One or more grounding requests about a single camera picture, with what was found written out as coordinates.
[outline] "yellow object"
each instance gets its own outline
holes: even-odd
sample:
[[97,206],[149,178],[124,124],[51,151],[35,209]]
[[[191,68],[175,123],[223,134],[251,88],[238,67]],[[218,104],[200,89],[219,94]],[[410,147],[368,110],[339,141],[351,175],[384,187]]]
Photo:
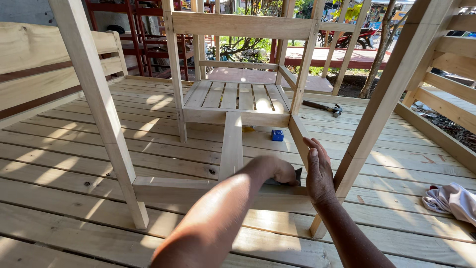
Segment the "yellow object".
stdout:
[[252,132],[252,131],[255,131],[255,129],[250,127],[250,126],[244,126],[244,127],[241,128],[241,131],[242,132]]
[[[406,14],[406,12],[404,12],[404,11],[395,11],[395,15],[392,17],[391,24],[398,23],[398,22],[405,16],[405,14]],[[403,28],[403,24],[404,24],[404,23],[402,23],[402,24],[398,27],[398,29]]]

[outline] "tree trunk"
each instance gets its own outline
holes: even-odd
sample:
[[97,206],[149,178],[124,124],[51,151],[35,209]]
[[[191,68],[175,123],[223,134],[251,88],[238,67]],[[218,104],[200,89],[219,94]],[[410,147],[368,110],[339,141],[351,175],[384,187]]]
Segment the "tree trunk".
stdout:
[[408,12],[405,14],[405,16],[403,16],[403,18],[402,18],[399,22],[397,22],[396,24],[393,24],[393,25],[392,25],[392,26],[393,26],[393,31],[392,31],[392,33],[390,34],[390,37],[388,38],[388,42],[387,42],[387,46],[386,46],[385,50],[388,50],[388,48],[389,48],[390,45],[392,44],[392,39],[393,39],[393,37],[394,37],[395,34],[397,33],[397,30],[398,30],[398,28],[400,27],[400,25],[402,25],[402,23],[407,19],[409,12],[410,12],[410,11],[408,11]]
[[390,37],[390,20],[392,19],[392,11],[395,7],[395,0],[390,0],[388,3],[387,11],[385,12],[384,18],[382,20],[382,36],[380,36],[380,44],[378,46],[377,55],[375,56],[372,67],[370,68],[370,73],[368,74],[365,85],[360,91],[358,97],[363,99],[368,96],[368,92],[374,79],[377,75],[378,69],[382,64],[383,58],[385,56],[385,50],[387,48],[388,39]]

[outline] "red motorcycle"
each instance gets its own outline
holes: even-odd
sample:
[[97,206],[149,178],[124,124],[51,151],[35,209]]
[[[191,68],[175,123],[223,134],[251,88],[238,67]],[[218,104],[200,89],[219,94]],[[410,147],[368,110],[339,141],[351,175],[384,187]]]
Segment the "red motorcycle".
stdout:
[[[327,31],[319,31],[319,38],[318,42],[321,42],[321,47],[325,47],[324,41],[326,39],[326,32]],[[360,30],[360,35],[357,40],[355,48],[358,49],[366,49],[367,46],[374,48],[374,40],[372,39],[372,35],[377,32],[377,29],[372,28],[362,28]],[[351,32],[345,32],[341,38],[337,40],[336,48],[347,48],[349,47],[350,37],[352,36]],[[332,38],[334,37],[334,31],[329,32],[329,36],[327,38],[328,45],[332,42]]]

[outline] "tree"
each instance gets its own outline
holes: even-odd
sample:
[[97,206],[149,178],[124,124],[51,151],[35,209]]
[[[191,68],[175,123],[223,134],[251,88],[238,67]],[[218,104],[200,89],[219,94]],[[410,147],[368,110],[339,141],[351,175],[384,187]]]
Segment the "tree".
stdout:
[[[238,7],[236,14],[251,15],[251,16],[274,16],[281,13],[282,1],[280,0],[245,0],[245,8]],[[259,48],[263,38],[239,37],[234,43],[222,46],[223,50],[220,55],[224,55],[228,60],[233,60],[231,55],[247,51],[250,49]]]
[[[339,2],[342,5],[342,0],[333,0],[332,4],[334,5],[337,2]],[[346,12],[344,13],[345,22],[349,22],[350,20],[352,20],[354,18],[357,18],[358,15],[360,14],[360,9],[362,8],[363,4],[364,3],[361,2],[360,4],[355,4],[351,7],[347,7]],[[337,21],[338,17],[340,17],[341,11],[342,11],[342,9],[339,7],[334,13],[331,13],[331,15],[334,16],[332,22]],[[326,36],[324,38],[323,47],[329,47],[331,45],[331,40],[329,39],[329,32],[330,31],[326,31]],[[343,35],[344,35],[344,32],[341,31],[338,36],[333,36],[333,38],[339,39]]]
[[390,0],[387,11],[385,12],[384,18],[382,20],[382,35],[380,36],[380,44],[378,46],[377,54],[375,56],[374,62],[372,63],[372,67],[370,68],[370,72],[368,74],[367,80],[365,81],[365,85],[360,91],[358,97],[361,99],[368,98],[370,87],[374,83],[375,77],[377,76],[378,69],[382,64],[382,61],[385,56],[385,51],[390,47],[392,43],[393,37],[395,36],[398,27],[402,25],[402,23],[407,19],[408,13],[397,23],[390,25],[390,20],[392,19],[392,12],[393,8],[395,7],[395,0]]
[[295,8],[297,9],[296,18],[310,19],[313,5],[314,5],[314,0],[296,0],[296,5],[295,5]]

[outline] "hammer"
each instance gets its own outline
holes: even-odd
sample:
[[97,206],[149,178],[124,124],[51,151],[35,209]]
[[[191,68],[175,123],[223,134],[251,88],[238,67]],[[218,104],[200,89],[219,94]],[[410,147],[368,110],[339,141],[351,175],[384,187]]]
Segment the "hammer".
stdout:
[[333,112],[334,117],[339,117],[339,115],[342,114],[342,108],[339,106],[339,104],[336,104],[336,106],[334,108],[329,107],[329,106],[325,106],[325,105],[321,105],[321,104],[318,104],[318,103],[309,102],[309,101],[302,101],[302,104],[305,105],[305,106],[318,108],[318,109],[321,109],[321,110],[324,110],[324,111]]

